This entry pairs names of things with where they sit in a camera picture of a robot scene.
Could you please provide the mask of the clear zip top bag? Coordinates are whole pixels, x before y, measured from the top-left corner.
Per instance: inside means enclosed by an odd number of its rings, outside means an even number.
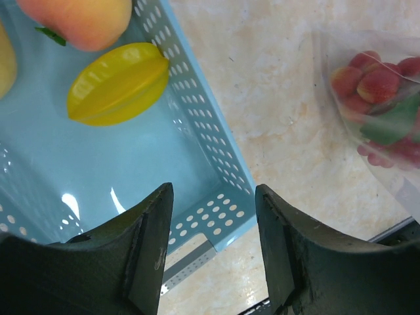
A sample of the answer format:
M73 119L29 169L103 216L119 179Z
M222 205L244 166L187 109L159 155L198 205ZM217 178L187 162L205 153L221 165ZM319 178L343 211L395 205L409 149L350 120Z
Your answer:
M375 178L419 219L419 38L312 30L316 73Z

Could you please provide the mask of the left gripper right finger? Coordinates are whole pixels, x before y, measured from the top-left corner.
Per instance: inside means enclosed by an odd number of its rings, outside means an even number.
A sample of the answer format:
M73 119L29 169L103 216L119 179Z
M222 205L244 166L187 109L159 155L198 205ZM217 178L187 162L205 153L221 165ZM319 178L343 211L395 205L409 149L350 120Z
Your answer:
M418 314L419 240L364 241L303 213L265 184L255 190L274 314Z

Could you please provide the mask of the yellow starfruit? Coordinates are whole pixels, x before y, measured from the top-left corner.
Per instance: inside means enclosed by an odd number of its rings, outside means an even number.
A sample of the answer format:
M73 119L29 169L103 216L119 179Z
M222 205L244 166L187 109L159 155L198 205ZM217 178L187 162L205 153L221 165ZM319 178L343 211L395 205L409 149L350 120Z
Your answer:
M104 127L128 121L154 105L169 81L169 60L151 43L115 48L89 64L72 83L68 117Z

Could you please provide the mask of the red strawberry bunch with leaves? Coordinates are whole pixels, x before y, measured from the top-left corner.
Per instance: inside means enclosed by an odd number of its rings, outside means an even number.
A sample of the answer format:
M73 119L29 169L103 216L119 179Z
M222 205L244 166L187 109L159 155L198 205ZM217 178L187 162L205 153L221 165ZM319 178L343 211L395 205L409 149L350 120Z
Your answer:
M385 62L376 51L356 53L329 75L345 120L358 134L389 146L409 138L419 143L419 57Z

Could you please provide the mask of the purple grape bunch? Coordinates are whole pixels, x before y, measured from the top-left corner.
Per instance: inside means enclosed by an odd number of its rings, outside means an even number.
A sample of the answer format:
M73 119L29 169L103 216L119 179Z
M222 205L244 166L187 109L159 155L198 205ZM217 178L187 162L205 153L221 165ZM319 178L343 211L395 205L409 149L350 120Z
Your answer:
M357 152L374 167L390 169L397 167L404 171L419 169L419 143L403 138L389 146L370 140L358 145Z

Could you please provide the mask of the orange peach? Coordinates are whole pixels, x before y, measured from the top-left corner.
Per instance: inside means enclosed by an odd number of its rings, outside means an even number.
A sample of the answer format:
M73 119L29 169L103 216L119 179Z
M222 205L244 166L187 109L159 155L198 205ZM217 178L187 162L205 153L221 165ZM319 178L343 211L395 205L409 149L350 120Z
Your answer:
M112 46L131 19L133 4L123 0L20 0L20 9L73 47L94 52Z

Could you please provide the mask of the yellow pear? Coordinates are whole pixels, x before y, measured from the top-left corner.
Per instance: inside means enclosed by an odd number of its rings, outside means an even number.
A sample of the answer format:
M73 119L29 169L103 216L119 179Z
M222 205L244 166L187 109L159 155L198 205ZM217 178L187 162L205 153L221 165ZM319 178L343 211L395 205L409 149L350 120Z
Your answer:
M0 40L0 95L3 98L14 85L17 76L16 54L3 23L1 23Z

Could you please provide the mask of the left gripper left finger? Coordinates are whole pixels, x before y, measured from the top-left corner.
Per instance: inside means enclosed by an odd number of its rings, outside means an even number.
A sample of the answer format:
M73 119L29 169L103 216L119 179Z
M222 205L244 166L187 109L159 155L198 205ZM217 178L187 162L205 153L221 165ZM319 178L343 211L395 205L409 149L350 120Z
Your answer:
M1 234L2 314L156 314L173 185L66 243Z

